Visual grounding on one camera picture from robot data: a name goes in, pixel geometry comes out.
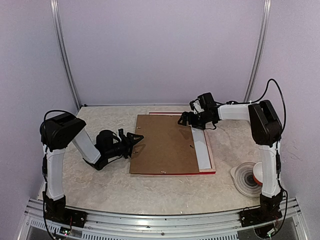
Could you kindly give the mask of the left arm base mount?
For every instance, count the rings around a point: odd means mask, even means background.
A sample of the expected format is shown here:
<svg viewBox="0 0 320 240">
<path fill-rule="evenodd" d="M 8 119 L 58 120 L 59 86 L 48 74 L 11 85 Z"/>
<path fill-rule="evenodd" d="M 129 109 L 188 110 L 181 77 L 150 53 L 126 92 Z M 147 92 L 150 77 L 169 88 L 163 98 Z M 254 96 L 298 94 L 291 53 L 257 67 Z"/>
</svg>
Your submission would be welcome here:
<svg viewBox="0 0 320 240">
<path fill-rule="evenodd" d="M 44 215 L 46 220 L 50 220 L 52 222 L 68 225 L 70 227 L 84 228 L 88 213 L 85 211 L 65 208 L 62 214 L 47 210 L 44 212 Z"/>
</svg>

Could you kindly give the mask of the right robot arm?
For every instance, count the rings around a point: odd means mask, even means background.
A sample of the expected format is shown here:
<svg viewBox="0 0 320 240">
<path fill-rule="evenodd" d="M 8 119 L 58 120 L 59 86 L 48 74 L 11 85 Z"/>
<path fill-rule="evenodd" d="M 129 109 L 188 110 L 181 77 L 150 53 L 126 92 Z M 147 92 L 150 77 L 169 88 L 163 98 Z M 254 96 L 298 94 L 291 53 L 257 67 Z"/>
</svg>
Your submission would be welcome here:
<svg viewBox="0 0 320 240">
<path fill-rule="evenodd" d="M 218 103 L 207 92 L 189 105 L 191 110 L 181 114 L 178 125 L 205 130 L 207 123 L 216 125 L 225 120 L 249 122 L 252 138 L 261 155 L 261 162 L 253 167 L 253 178 L 262 184 L 262 189 L 260 206 L 240 212 L 242 224 L 280 219 L 280 203 L 285 193 L 281 186 L 280 141 L 285 125 L 281 123 L 272 103 L 262 98 L 250 102 Z"/>
</svg>

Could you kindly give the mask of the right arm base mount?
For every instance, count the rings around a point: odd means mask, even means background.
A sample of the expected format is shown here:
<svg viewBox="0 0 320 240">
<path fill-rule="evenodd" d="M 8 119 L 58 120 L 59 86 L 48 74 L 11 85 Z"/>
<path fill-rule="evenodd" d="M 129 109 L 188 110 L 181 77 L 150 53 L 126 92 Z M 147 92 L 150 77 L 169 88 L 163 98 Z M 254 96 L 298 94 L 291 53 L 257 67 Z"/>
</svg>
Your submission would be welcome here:
<svg viewBox="0 0 320 240">
<path fill-rule="evenodd" d="M 260 208 L 252 208 L 239 212 L 239 218 L 243 228 L 275 221 L 282 217 L 283 214 L 280 210 L 263 212 Z"/>
</svg>

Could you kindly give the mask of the cat and books photo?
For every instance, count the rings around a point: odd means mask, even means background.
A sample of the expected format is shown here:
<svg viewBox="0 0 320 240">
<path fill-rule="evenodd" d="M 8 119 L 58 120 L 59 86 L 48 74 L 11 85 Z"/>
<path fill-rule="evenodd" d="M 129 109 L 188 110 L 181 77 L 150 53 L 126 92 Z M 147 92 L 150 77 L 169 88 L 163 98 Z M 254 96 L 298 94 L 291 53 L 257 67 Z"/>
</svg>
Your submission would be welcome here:
<svg viewBox="0 0 320 240">
<path fill-rule="evenodd" d="M 194 149 L 196 153 L 198 168 L 200 171 L 209 171 L 212 169 L 211 160 L 205 140 L 204 131 L 191 128 Z"/>
</svg>

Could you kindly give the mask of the brown backing board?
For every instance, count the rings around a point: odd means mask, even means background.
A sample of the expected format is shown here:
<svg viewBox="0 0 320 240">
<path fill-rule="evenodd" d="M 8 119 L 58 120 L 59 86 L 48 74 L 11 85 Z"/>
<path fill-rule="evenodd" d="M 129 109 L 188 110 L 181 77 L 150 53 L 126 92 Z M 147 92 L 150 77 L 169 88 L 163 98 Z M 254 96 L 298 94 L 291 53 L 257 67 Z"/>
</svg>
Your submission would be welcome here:
<svg viewBox="0 0 320 240">
<path fill-rule="evenodd" d="M 144 138 L 132 151 L 129 173 L 139 175 L 198 174 L 191 128 L 178 124 L 178 115 L 140 114 L 135 133 Z"/>
</svg>

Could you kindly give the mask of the red wooden picture frame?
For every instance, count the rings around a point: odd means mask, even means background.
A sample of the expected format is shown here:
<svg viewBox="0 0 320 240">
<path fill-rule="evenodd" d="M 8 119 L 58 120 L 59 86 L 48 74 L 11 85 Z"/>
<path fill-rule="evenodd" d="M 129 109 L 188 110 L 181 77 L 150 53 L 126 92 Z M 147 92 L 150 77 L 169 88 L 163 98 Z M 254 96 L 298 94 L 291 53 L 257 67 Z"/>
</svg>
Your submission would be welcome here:
<svg viewBox="0 0 320 240">
<path fill-rule="evenodd" d="M 181 116 L 180 112 L 150 112 L 148 115 L 171 115 L 171 116 Z M 182 174 L 182 175 L 205 175 L 205 174 L 215 174 L 216 173 L 216 167 L 215 167 L 215 163 L 214 163 L 214 157 L 213 157 L 213 151 L 210 145 L 210 141 L 209 141 L 209 136 L 208 136 L 208 132 L 204 131 L 204 137 L 205 137 L 205 141 L 207 144 L 207 149 L 208 149 L 208 153 L 209 153 L 209 158 L 210 158 L 210 162 L 211 162 L 211 167 L 212 169 L 204 171 L 204 170 L 199 170 L 198 174 Z M 170 174 L 158 174 L 158 175 L 168 175 L 168 176 L 178 176 L 181 174 L 176 174 L 176 175 L 170 175 Z"/>
</svg>

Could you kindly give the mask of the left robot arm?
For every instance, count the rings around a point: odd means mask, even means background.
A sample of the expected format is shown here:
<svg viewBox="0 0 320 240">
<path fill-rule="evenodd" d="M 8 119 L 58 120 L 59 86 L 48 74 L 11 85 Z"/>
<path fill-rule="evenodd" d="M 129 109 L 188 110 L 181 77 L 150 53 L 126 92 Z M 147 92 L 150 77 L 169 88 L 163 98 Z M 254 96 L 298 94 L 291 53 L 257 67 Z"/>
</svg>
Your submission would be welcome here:
<svg viewBox="0 0 320 240">
<path fill-rule="evenodd" d="M 134 146 L 142 141 L 144 136 L 124 133 L 122 128 L 117 133 L 102 130 L 93 142 L 85 130 L 84 120 L 64 110 L 56 110 L 56 113 L 57 115 L 51 118 L 45 116 L 39 129 L 44 153 L 43 215 L 45 219 L 63 223 L 72 216 L 66 208 L 63 188 L 63 161 L 67 146 L 73 143 L 84 161 L 100 171 L 118 158 L 131 157 Z"/>
</svg>

